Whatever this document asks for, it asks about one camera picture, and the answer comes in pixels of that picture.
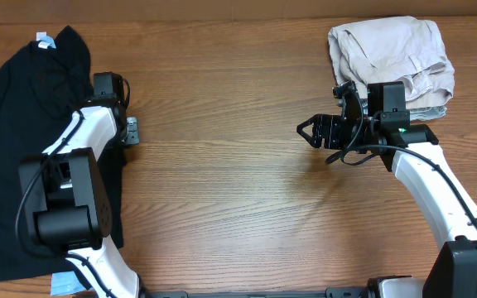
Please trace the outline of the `black t-shirt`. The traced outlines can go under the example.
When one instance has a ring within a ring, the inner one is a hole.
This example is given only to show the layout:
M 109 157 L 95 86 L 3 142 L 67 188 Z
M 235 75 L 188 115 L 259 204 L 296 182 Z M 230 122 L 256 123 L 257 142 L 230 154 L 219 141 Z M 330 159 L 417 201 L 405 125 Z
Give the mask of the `black t-shirt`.
M 89 48 L 80 34 L 66 26 L 54 43 L 42 49 L 32 41 L 0 68 L 0 281 L 75 269 L 65 259 L 27 255 L 25 248 L 48 252 L 32 243 L 18 212 L 21 161 L 53 144 L 94 93 Z

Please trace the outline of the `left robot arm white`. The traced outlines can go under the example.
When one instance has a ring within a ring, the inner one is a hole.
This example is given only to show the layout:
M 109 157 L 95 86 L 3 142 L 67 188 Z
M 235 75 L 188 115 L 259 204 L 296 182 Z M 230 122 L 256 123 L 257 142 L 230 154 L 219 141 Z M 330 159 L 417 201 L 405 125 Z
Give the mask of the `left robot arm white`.
M 59 138 L 19 166 L 17 241 L 28 238 L 71 263 L 99 297 L 150 295 L 112 240 L 113 211 L 97 164 L 104 149 L 138 143 L 137 121 L 126 114 L 129 101 L 125 78 L 95 74 L 93 95 Z

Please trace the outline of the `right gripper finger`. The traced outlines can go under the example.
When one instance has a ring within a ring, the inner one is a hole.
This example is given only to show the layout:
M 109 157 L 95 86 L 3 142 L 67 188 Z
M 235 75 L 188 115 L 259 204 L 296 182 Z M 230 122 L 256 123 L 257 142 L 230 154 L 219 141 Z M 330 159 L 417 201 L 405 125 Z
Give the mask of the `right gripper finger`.
M 313 132 L 312 134 L 308 134 L 304 131 L 297 132 L 301 137 L 303 137 L 312 147 L 319 148 L 320 147 L 320 136 L 317 132 Z
M 305 122 L 299 124 L 296 127 L 296 130 L 297 131 L 303 131 L 305 127 L 314 126 L 315 123 L 316 123 L 316 119 L 317 119 L 316 115 L 312 116 L 311 118 L 307 119 Z

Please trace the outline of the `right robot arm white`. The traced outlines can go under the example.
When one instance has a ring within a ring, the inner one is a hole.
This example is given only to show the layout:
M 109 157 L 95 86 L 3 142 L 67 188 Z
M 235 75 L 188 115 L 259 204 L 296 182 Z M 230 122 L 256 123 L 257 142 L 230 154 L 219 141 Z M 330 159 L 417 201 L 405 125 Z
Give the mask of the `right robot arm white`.
M 443 149 L 426 124 L 413 124 L 400 81 L 369 84 L 367 100 L 353 81 L 333 95 L 340 115 L 316 114 L 296 131 L 312 147 L 332 150 L 326 163 L 352 151 L 368 161 L 380 157 L 407 188 L 440 248 L 425 279 L 383 276 L 366 286 L 335 287 L 328 297 L 477 297 L 477 205 L 448 166 Z

